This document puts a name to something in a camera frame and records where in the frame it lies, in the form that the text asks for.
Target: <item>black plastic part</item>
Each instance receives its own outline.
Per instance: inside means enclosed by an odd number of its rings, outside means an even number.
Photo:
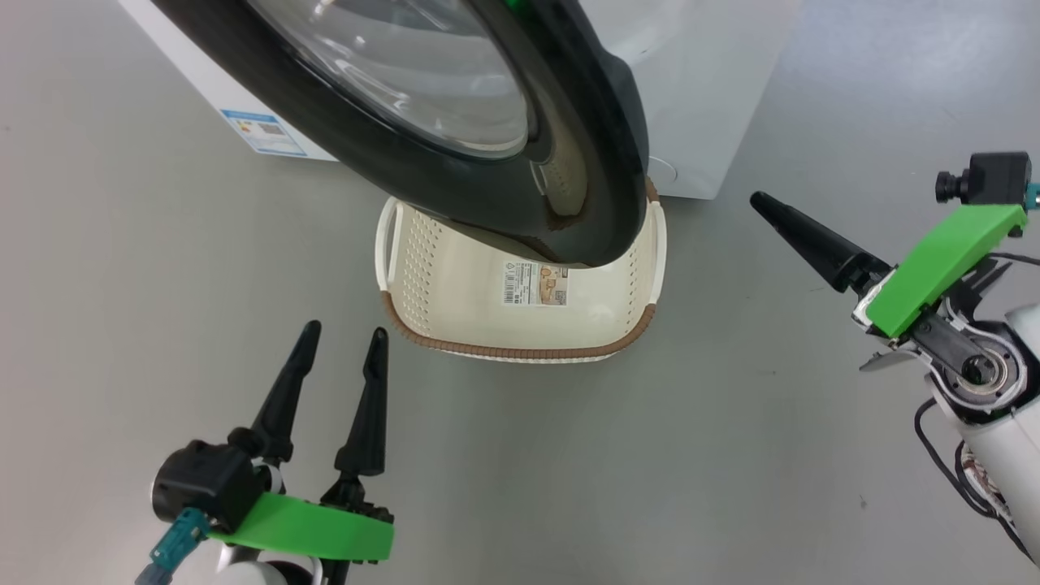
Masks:
[[[238,530],[263,490],[263,480],[253,474],[253,462],[242,450],[193,440],[159,468],[152,484],[152,510],[172,523],[184,508],[198,508],[230,533]]]
[[[235,429],[228,435],[228,442],[250,444],[253,449],[245,449],[246,452],[276,466],[292,458],[292,424],[296,417],[300,390],[303,388],[304,378],[314,365],[320,337],[320,323],[312,321],[304,326],[300,339],[278,374],[253,427],[249,429],[250,432]]]
[[[372,333],[368,356],[362,368],[365,389],[361,392],[350,434],[336,454],[339,479],[321,497],[321,504],[363,514],[393,524],[386,508],[365,502],[365,487],[360,477],[373,477],[386,468],[387,372],[390,364],[390,339],[382,327]]]
[[[966,205],[1025,205],[1025,189],[1033,175],[1024,152],[979,152],[960,177],[943,171],[935,181],[935,200],[957,198]]]
[[[961,277],[957,284],[946,290],[946,298],[954,310],[968,322],[974,321],[974,311],[982,303],[983,297],[1011,269],[1011,262],[1000,263],[997,259],[987,256],[983,258],[970,273]]]
[[[751,206],[838,292],[861,298],[891,266],[790,205],[758,192]]]
[[[365,358],[365,389],[354,414],[350,434],[336,453],[336,469],[353,476],[374,477],[386,469],[387,372],[390,367],[386,329],[372,333]]]
[[[982,348],[934,312],[917,317],[910,338],[943,367],[972,384],[988,383],[997,375],[996,364]]]
[[[321,568],[326,577],[326,585],[345,585],[350,561],[322,560]]]
[[[338,160],[394,197],[471,228],[466,233],[486,244],[599,266],[625,254],[643,226],[649,142],[639,92],[577,0],[466,2],[530,105],[528,143],[503,160],[447,152],[338,90],[244,0],[153,2],[220,68]],[[562,184],[547,188],[546,177]],[[568,201],[565,212],[551,205],[554,197]]]

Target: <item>washing machine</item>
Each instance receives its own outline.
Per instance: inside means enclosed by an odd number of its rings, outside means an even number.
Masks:
[[[121,0],[259,153],[574,268],[712,199],[800,0]]]

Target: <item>basket handle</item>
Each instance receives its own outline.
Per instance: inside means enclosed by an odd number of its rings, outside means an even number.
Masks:
[[[394,270],[397,266],[397,241],[400,239],[402,211],[404,207],[399,201],[392,197],[387,199],[386,205],[383,206],[383,212],[380,213],[380,223],[375,227],[375,281],[380,285],[380,290],[384,292],[390,289]],[[389,241],[391,222],[393,222],[393,243]]]
[[[654,228],[657,233],[657,245],[655,248],[653,284],[650,287],[650,302],[656,304],[657,297],[660,297],[660,288],[665,284],[665,259],[668,256],[668,227],[665,225],[665,209],[659,201],[650,202],[650,210],[653,212]]]

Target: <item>sticker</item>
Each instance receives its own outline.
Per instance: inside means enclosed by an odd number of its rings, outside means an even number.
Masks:
[[[228,122],[238,130],[238,135],[250,143],[253,150],[266,154],[287,154],[307,156],[296,141],[285,131],[285,127],[274,116],[222,109]]]
[[[502,271],[502,304],[566,307],[570,271],[538,262],[508,261]]]

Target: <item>teal connector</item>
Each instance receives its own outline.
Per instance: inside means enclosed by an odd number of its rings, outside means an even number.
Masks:
[[[185,508],[152,550],[152,562],[134,585],[170,585],[174,571],[209,534],[209,518],[202,510]]]
[[[1040,183],[1025,185],[1025,208],[1030,211],[1040,207]]]

